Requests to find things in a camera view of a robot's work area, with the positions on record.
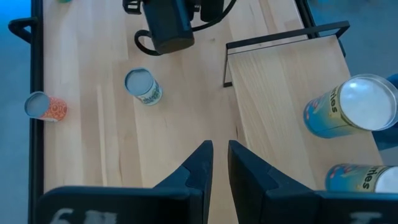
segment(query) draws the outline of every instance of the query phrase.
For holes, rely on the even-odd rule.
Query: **white can lid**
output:
[[[49,97],[42,91],[36,91],[26,99],[25,113],[31,118],[39,118],[44,115],[49,105]]]
[[[131,70],[124,79],[126,90],[134,96],[141,96],[147,93],[153,83],[154,77],[145,68]]]
[[[376,182],[376,193],[398,193],[398,167],[384,171]]]
[[[377,75],[357,75],[340,90],[340,106],[355,125],[369,131],[391,127],[396,122],[397,88]]]

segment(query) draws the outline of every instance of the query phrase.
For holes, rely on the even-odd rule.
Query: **black cable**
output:
[[[193,27],[192,31],[196,32],[196,31],[199,31],[199,30],[203,30],[203,29],[209,28],[209,27],[211,27],[213,25],[216,25],[217,23],[221,22],[226,17],[226,15],[228,15],[228,13],[232,10],[232,8],[234,7],[235,3],[236,3],[236,0],[231,0],[229,5],[226,7],[225,11],[220,15],[220,17],[218,17],[217,19],[215,19],[213,21],[210,21],[210,22],[208,22],[206,24],[203,24],[203,25],[200,25],[200,26],[197,26],[197,27]]]
[[[151,56],[160,56],[162,54],[158,53],[155,50],[149,50],[148,48],[146,48],[145,46],[143,46],[140,42],[139,42],[139,37],[149,37],[150,36],[150,32],[148,30],[139,30],[136,32],[136,34],[134,35],[134,42],[136,43],[138,49],[140,49],[142,52],[144,52],[147,55],[151,55]]]
[[[226,15],[228,15],[228,13],[232,10],[232,8],[234,7],[235,3],[236,3],[236,0],[231,0],[231,2],[229,3],[229,5],[225,9],[225,11],[220,15],[220,17],[218,17],[217,19],[215,19],[213,21],[210,21],[210,22],[208,22],[206,24],[203,24],[203,25],[200,25],[200,26],[197,26],[197,27],[193,27],[192,31],[196,32],[196,31],[199,31],[199,30],[203,30],[203,29],[209,28],[209,27],[221,22],[226,17]],[[150,32],[148,30],[139,30],[139,31],[136,32],[136,34],[134,35],[134,42],[136,43],[138,49],[140,49],[142,52],[144,52],[147,55],[151,55],[151,56],[160,56],[160,55],[162,55],[162,54],[158,53],[155,50],[150,50],[150,49],[146,48],[145,46],[143,46],[139,42],[138,38],[140,38],[140,37],[149,37],[149,38],[151,38]]]

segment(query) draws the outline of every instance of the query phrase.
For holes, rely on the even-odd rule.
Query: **black metal frame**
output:
[[[295,0],[298,13],[300,14],[304,28],[315,27],[315,21],[313,20],[310,6],[307,0]],[[309,39],[320,37],[319,33],[308,34]]]
[[[31,0],[31,17],[9,23],[9,30],[30,43],[30,92],[44,90],[43,1]],[[31,32],[25,30],[30,26]],[[30,119],[28,223],[34,222],[35,205],[44,192],[44,122]]]
[[[335,35],[337,38],[339,38],[341,35],[344,34],[344,32],[346,32],[346,30],[348,30],[348,28],[349,28],[349,22],[343,21],[343,22],[335,22],[332,24],[325,24],[325,25],[320,25],[320,26],[315,26],[315,27],[309,27],[309,28],[304,28],[304,29],[299,29],[299,30],[292,30],[292,31],[287,31],[287,32],[281,32],[278,34],[265,35],[262,37],[255,37],[255,38],[251,38],[251,39],[239,40],[239,41],[227,43],[225,45],[226,52],[225,52],[225,60],[224,60],[223,86],[229,87],[229,86],[233,85],[232,82],[227,82],[227,83],[225,82],[226,68],[228,65],[228,50],[236,49],[239,47],[245,47],[245,46],[249,46],[249,45],[253,45],[253,44],[261,44],[261,43],[275,41],[275,40],[282,40],[282,39],[287,39],[287,38],[291,38],[291,37],[298,37],[301,35],[316,36],[320,32],[335,30],[335,29],[338,29],[338,31],[335,33]]]

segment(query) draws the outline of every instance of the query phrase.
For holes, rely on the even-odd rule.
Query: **wooden board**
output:
[[[382,164],[371,133],[335,139],[311,134],[303,109],[350,78],[335,36],[228,57],[248,148],[295,180],[324,189],[335,164]]]
[[[237,223],[227,145],[243,133],[234,90],[221,87],[225,43],[301,28],[294,0],[238,0],[223,22],[195,33],[193,47],[161,57],[135,46],[134,33],[146,27],[144,16],[127,15],[121,1],[44,0],[45,92],[68,104],[63,121],[45,124],[45,191],[152,187],[211,139],[209,223]],[[138,66],[163,86],[158,105],[143,106],[125,91],[124,76]]]

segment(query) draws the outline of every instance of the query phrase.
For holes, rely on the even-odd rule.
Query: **tin can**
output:
[[[145,68],[132,69],[124,79],[126,90],[145,105],[155,105],[163,95],[162,87]]]
[[[398,167],[338,164],[325,179],[325,188],[337,192],[383,192],[398,190]]]
[[[397,88],[377,75],[357,75],[304,109],[306,127],[321,138],[379,131],[397,122]]]
[[[42,91],[30,94],[25,101],[25,113],[30,118],[43,121],[60,121],[68,111],[65,101],[53,96],[47,96]]]

